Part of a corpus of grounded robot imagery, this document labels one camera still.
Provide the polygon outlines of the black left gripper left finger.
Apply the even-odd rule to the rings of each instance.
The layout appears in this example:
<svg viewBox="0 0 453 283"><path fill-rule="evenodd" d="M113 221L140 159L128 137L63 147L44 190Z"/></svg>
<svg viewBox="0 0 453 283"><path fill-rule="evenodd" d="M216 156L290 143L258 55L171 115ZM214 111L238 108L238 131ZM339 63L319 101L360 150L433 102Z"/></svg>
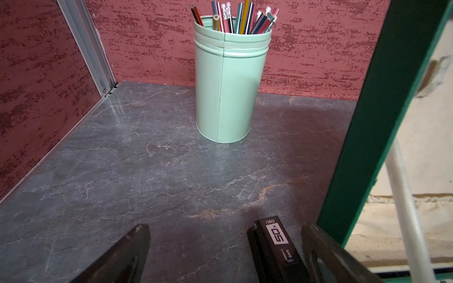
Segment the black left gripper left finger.
<svg viewBox="0 0 453 283"><path fill-rule="evenodd" d="M149 226L136 225L72 282L139 283L150 244Z"/></svg>

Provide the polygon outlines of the green jewelry box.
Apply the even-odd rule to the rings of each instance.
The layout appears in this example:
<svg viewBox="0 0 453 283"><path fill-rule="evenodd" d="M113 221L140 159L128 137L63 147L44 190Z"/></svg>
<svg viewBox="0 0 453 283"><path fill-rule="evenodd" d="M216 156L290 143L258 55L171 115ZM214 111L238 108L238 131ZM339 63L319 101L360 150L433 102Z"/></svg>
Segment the green jewelry box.
<svg viewBox="0 0 453 283"><path fill-rule="evenodd" d="M451 1L391 1L317 224L345 246L385 161Z"/></svg>

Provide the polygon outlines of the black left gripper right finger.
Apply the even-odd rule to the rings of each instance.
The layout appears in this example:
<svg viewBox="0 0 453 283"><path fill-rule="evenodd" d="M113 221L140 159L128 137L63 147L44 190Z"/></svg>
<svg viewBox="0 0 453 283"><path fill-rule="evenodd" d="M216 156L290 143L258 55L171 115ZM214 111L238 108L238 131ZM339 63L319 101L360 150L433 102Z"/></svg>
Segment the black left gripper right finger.
<svg viewBox="0 0 453 283"><path fill-rule="evenodd" d="M319 226L302 227L305 265L313 283L381 283Z"/></svg>

